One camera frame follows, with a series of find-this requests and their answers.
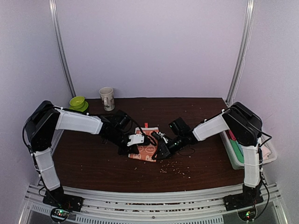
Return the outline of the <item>orange patterned towel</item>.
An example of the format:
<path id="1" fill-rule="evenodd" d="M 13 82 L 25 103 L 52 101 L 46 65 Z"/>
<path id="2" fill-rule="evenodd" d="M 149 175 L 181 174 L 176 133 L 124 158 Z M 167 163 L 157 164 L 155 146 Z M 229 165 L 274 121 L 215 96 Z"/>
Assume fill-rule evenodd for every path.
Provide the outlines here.
<path id="1" fill-rule="evenodd" d="M 150 137 L 152 132 L 159 132 L 158 127 L 149 127 L 147 122 L 144 123 L 144 127 L 142 127 L 142 130 L 146 135 L 149 135 Z M 149 144 L 147 146 L 138 146 L 137 149 L 139 151 L 139 154 L 129 154 L 128 158 L 148 162 L 156 162 L 156 160 L 152 159 L 152 156 L 156 152 L 157 146 Z"/>

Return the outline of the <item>pink microfiber towel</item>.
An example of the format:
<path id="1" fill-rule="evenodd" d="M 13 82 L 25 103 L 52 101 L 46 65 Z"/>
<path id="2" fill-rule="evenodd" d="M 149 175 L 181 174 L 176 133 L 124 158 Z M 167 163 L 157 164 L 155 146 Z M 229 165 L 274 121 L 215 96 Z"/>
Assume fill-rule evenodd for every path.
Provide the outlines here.
<path id="1" fill-rule="evenodd" d="M 229 130 L 228 133 L 229 133 L 230 138 L 231 138 L 232 140 L 236 141 L 236 138 L 235 138 L 234 134 L 232 133 L 232 131 Z"/>

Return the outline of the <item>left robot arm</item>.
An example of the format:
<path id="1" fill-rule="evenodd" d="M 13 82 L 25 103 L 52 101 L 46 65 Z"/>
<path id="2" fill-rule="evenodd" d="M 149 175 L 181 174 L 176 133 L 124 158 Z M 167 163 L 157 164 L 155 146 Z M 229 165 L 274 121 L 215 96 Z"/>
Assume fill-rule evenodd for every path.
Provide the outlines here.
<path id="1" fill-rule="evenodd" d="M 138 153 L 137 145 L 145 143 L 144 133 L 127 134 L 124 126 L 131 121 L 120 112 L 113 116 L 90 115 L 58 107 L 43 101 L 26 120 L 22 137 L 41 175 L 46 194 L 44 203 L 57 207 L 71 207 L 71 200 L 64 193 L 51 155 L 52 138 L 56 130 L 69 130 L 99 135 L 119 148 L 119 154 Z"/>

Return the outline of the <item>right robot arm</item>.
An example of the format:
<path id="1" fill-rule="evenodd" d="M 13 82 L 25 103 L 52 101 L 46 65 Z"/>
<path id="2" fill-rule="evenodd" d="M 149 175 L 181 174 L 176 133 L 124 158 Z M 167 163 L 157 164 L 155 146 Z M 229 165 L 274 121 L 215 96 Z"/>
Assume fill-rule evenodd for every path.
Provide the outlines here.
<path id="1" fill-rule="evenodd" d="M 151 135 L 158 141 L 157 149 L 152 156 L 154 160 L 166 159 L 187 145 L 230 130 L 242 146 L 244 158 L 244 181 L 242 193 L 223 198 L 226 210 L 241 209 L 263 202 L 260 188 L 262 186 L 261 170 L 263 155 L 261 152 L 262 121 L 240 102 L 232 104 L 218 115 L 202 121 L 191 129 L 182 118 L 169 124 L 176 135 L 168 139 L 163 134 L 153 132 Z"/>

